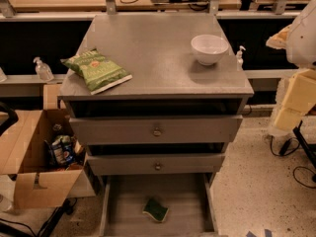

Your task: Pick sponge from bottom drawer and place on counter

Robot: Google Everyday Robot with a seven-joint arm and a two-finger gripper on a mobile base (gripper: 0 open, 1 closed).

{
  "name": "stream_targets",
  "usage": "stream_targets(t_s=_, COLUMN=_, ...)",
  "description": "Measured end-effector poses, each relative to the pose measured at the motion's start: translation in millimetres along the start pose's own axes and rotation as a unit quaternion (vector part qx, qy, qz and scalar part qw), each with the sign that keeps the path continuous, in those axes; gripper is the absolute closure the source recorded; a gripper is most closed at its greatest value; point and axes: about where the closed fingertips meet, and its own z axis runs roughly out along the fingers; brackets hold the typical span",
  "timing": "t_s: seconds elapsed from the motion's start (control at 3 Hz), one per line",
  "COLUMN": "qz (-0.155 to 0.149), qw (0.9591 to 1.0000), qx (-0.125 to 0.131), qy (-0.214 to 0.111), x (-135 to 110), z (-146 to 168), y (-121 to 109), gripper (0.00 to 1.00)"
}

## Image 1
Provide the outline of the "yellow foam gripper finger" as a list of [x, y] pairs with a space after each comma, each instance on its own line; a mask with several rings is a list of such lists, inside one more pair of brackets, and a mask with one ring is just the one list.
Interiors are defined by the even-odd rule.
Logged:
[[292, 131], [315, 106], [316, 71], [300, 69], [289, 78], [274, 127], [283, 131]]
[[290, 26], [286, 26], [283, 29], [281, 29], [278, 33], [269, 37], [266, 41], [266, 46], [274, 49], [285, 49], [289, 29]]

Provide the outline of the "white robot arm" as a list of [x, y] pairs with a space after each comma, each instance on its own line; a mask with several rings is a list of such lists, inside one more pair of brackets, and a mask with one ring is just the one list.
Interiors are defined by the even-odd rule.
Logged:
[[316, 106], [316, 0], [310, 0], [290, 25], [269, 37], [266, 46], [284, 49], [287, 61], [298, 67], [277, 86], [269, 134], [284, 136]]

